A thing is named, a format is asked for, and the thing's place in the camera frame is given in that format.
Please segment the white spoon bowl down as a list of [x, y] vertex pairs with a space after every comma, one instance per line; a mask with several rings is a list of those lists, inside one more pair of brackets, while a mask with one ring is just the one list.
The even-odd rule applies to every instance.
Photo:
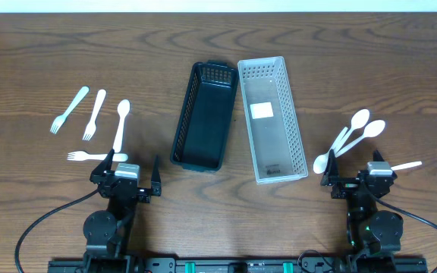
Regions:
[[[337, 135], [335, 141], [333, 142], [332, 146], [330, 147], [330, 150], [333, 150], [337, 147], [337, 145], [340, 143], [343, 136], [347, 133], [348, 128], [344, 127], [343, 130]], [[326, 165], [329, 158], [329, 152], [326, 152], [325, 154], [318, 155], [313, 163], [313, 171], [316, 174], [321, 174], [325, 171]]]

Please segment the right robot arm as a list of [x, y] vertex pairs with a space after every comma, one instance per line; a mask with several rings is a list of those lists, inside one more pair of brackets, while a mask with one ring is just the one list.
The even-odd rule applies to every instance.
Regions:
[[377, 200], [390, 192], [397, 178], [380, 155], [356, 177], [341, 177], [333, 151], [328, 153], [321, 185], [331, 187], [331, 198], [347, 202], [347, 241], [352, 250], [335, 260], [338, 272], [362, 272], [377, 263], [382, 270], [394, 270], [393, 253], [401, 249], [403, 218], [395, 212], [377, 209]]

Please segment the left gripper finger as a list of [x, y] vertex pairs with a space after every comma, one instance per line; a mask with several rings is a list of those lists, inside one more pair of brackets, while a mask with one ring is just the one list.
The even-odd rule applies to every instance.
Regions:
[[107, 156], [91, 172], [90, 181], [92, 183], [102, 183], [107, 178], [106, 172], [111, 170], [114, 154], [114, 149], [111, 149]]
[[153, 196], [161, 196], [162, 194], [162, 182], [159, 173], [159, 157], [156, 156], [153, 164], [151, 175], [151, 191]]

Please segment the pale green plastic fork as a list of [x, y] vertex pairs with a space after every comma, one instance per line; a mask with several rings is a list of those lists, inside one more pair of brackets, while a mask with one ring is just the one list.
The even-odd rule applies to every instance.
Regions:
[[77, 105], [84, 99], [84, 97], [87, 95], [87, 93], [90, 91], [90, 88], [88, 86], [83, 86], [79, 92], [76, 94], [70, 105], [67, 107], [67, 109], [64, 111], [62, 115], [59, 115], [55, 118], [55, 120], [52, 122], [52, 126], [50, 128], [50, 132], [53, 134], [56, 134], [58, 130], [61, 128], [61, 126], [66, 121], [68, 115], [77, 107]]

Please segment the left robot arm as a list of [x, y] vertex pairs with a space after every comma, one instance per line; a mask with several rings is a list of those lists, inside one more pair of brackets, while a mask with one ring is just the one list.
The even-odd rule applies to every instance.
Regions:
[[115, 155], [111, 150], [90, 174], [90, 182], [97, 186], [97, 193], [108, 200], [107, 209], [92, 213], [83, 225], [85, 255], [90, 259], [122, 259], [137, 204], [149, 203], [153, 196], [162, 194], [158, 158], [154, 161], [150, 187], [145, 188], [139, 186], [139, 165], [120, 163], [112, 170]]

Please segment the white plastic spoon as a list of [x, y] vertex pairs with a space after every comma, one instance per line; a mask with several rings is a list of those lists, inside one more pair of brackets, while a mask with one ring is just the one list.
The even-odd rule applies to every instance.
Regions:
[[123, 99], [122, 101], [120, 101], [117, 111], [119, 115], [119, 122], [113, 142], [113, 149], [115, 152], [120, 152], [123, 143], [125, 118], [130, 112], [130, 101], [128, 99]]

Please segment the white plastic utensil handle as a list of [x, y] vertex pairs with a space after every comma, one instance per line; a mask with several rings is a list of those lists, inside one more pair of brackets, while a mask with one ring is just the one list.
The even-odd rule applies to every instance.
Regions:
[[404, 169], [408, 169], [408, 168], [415, 168], [415, 167], [421, 166], [422, 164], [423, 163], [421, 161], [407, 162], [407, 163], [404, 163], [404, 164], [392, 166], [391, 170], [393, 170], [393, 171], [400, 171], [400, 170], [404, 170]]

